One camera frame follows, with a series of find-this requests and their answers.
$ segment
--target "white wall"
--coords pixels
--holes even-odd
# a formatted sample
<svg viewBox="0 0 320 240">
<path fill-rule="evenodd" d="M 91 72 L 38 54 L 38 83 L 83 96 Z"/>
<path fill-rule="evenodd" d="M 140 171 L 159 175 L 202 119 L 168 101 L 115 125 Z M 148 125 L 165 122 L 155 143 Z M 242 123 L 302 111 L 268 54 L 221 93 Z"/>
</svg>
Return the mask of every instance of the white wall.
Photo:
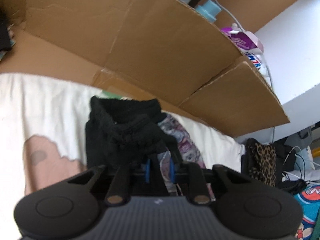
<svg viewBox="0 0 320 240">
<path fill-rule="evenodd" d="M 298 0 L 255 33 L 264 45 L 274 90 L 291 123 L 275 140 L 320 121 L 320 0 Z M 240 136 L 271 141 L 272 129 Z"/>
</svg>

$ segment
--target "leopard print fabric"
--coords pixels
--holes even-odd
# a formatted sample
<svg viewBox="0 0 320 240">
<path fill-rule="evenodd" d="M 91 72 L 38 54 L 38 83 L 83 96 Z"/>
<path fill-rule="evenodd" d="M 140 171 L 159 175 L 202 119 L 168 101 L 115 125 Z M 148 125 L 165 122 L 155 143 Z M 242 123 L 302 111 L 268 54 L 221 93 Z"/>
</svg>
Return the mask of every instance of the leopard print fabric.
<svg viewBox="0 0 320 240">
<path fill-rule="evenodd" d="M 255 165 L 249 169 L 249 176 L 271 187 L 276 180 L 276 150 L 271 145 L 263 145 L 255 140 L 249 145 Z"/>
</svg>

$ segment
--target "white sheet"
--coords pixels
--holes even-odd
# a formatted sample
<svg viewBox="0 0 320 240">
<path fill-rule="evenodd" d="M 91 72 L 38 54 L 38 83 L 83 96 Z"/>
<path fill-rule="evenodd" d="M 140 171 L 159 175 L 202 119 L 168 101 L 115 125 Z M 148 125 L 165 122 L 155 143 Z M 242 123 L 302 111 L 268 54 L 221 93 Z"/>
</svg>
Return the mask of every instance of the white sheet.
<svg viewBox="0 0 320 240">
<path fill-rule="evenodd" d="M 85 123 L 90 98 L 101 90 L 73 82 L 20 73 L 0 75 L 0 238 L 17 240 L 15 204 L 24 196 L 22 151 L 33 135 L 49 138 L 60 155 L 86 164 Z M 207 168 L 220 163 L 240 171 L 244 147 L 233 138 L 172 114 L 189 132 Z"/>
</svg>

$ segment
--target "gray spot on fabric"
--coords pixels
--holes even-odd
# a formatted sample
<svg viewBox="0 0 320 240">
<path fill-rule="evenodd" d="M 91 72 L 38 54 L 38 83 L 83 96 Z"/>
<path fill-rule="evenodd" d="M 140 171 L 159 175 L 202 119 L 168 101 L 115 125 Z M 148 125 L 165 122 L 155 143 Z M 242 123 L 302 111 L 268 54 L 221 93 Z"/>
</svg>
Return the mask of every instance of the gray spot on fabric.
<svg viewBox="0 0 320 240">
<path fill-rule="evenodd" d="M 39 162 L 44 161 L 47 158 L 47 153 L 41 150 L 31 153 L 30 160 L 33 166 L 38 165 Z"/>
</svg>

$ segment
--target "cardboard box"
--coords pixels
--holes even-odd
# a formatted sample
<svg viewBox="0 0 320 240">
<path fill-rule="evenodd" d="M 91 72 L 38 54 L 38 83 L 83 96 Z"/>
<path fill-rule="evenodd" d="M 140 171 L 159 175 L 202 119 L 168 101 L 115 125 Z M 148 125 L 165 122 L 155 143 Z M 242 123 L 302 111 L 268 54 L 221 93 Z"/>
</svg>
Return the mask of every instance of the cardboard box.
<svg viewBox="0 0 320 240">
<path fill-rule="evenodd" d="M 178 0 L 14 1 L 2 5 L 8 12 L 17 6 L 19 17 L 25 12 L 26 28 L 16 29 L 17 44 L 0 72 L 52 76 L 139 100 L 157 97 L 163 109 L 230 136 L 289 121 L 251 62 Z"/>
</svg>

